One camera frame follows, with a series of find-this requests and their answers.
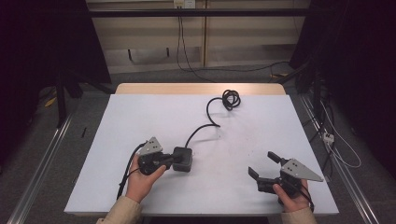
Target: white table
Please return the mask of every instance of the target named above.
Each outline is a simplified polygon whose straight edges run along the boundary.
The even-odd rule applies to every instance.
[[[237,85],[229,85],[238,91]],[[133,150],[151,136],[157,137],[164,153],[184,147],[197,127],[209,123],[207,102],[221,94],[112,95],[64,211],[103,216],[116,201]],[[323,177],[288,95],[246,92],[241,99],[241,105],[231,112],[220,101],[212,102],[209,112],[221,127],[204,128],[191,139],[191,171],[166,171],[142,202],[144,216],[281,213],[277,196],[258,192],[256,181],[248,175],[251,166],[262,177],[279,176],[279,164],[266,156],[269,150],[285,159],[295,158]],[[338,213],[326,182],[309,181],[308,185],[316,215]]]

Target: cabinet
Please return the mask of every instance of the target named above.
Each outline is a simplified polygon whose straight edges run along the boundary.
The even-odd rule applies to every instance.
[[[160,9],[174,8],[173,1],[86,0],[93,9]],[[309,0],[196,0],[196,8],[308,8]],[[126,50],[143,50],[157,54],[159,63],[177,68],[179,19],[164,18],[92,18],[109,66],[139,66],[129,62]],[[184,43],[191,66],[263,64],[288,61],[294,51],[304,17],[186,17],[182,18]],[[173,54],[166,59],[165,49]],[[115,62],[119,52],[120,61]]]

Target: sleeve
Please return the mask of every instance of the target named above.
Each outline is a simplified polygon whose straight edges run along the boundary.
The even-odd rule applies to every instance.
[[[119,197],[105,218],[99,218],[96,224],[135,224],[142,208],[139,203],[125,196]]]
[[[283,224],[317,224],[309,207],[292,213],[282,213],[280,216],[282,217]]]

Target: metal bracket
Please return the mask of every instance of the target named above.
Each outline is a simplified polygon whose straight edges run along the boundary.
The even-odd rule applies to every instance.
[[[161,147],[156,137],[151,137],[147,143],[140,149],[139,155],[146,156],[152,153],[163,151],[163,147]]]
[[[282,166],[280,171],[298,179],[308,179],[319,182],[323,181],[322,177],[317,175],[315,172],[310,170],[296,159],[290,159],[284,166]]]

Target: hand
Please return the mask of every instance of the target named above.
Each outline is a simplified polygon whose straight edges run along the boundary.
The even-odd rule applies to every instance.
[[[166,166],[161,166],[151,175],[143,175],[139,170],[136,170],[139,168],[138,159],[139,156],[135,155],[129,172],[135,171],[128,178],[128,189],[125,196],[137,203],[141,203],[149,194],[154,182],[163,175]]]
[[[305,187],[302,188],[302,191],[307,195],[308,192],[306,192],[305,189],[308,189],[308,182],[306,179],[302,179],[301,183]],[[297,193],[298,196],[291,199],[285,190],[283,190],[278,184],[274,184],[273,189],[282,201],[286,213],[295,212],[309,206],[309,201],[300,193]]]

